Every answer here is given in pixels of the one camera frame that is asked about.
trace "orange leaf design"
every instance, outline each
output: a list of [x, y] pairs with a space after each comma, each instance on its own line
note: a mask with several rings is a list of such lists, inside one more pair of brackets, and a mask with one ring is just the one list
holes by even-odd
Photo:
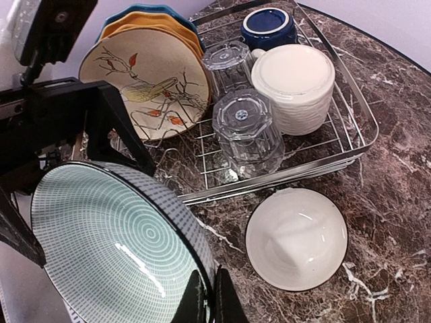
[[136, 65], [136, 57], [137, 57], [137, 53], [130, 57], [130, 59], [129, 59], [130, 67], [134, 67]]
[[151, 110], [149, 112], [146, 112], [145, 114], [148, 114], [149, 116], [158, 117], [161, 115], [161, 112], [159, 110]]
[[177, 116], [170, 116], [169, 119], [174, 126], [184, 126], [184, 121]]

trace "dish rack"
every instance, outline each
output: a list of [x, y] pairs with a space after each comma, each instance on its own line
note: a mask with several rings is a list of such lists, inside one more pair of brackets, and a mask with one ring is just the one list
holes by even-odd
[[[324, 125], [303, 136], [284, 136], [286, 154], [276, 173], [241, 180], [222, 155], [211, 127], [212, 106], [189, 131], [157, 142], [145, 142], [158, 165], [156, 178], [187, 205], [255, 192], [280, 184], [328, 174], [351, 165], [378, 137], [378, 125], [360, 88], [337, 51], [294, 0], [260, 0], [234, 5], [193, 20], [209, 48], [240, 40], [240, 25], [258, 7], [280, 7], [292, 13], [301, 44], [325, 52], [337, 71], [331, 107]], [[128, 154], [121, 141], [112, 144]]]

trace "countertop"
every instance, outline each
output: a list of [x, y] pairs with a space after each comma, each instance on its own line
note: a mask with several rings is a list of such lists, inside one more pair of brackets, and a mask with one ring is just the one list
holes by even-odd
[[215, 260], [230, 271], [250, 322], [431, 322], [431, 77], [353, 28], [307, 13], [338, 50], [380, 127], [360, 161], [288, 185], [323, 193], [343, 213], [350, 238], [342, 267], [304, 293], [276, 289], [255, 273], [245, 228], [274, 190], [192, 211], [207, 225]]

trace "blue cup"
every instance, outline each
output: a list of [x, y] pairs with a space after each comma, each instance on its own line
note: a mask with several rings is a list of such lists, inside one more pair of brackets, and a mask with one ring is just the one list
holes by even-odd
[[293, 17], [278, 8], [263, 8], [250, 13], [241, 27], [242, 37], [251, 50], [298, 43]]

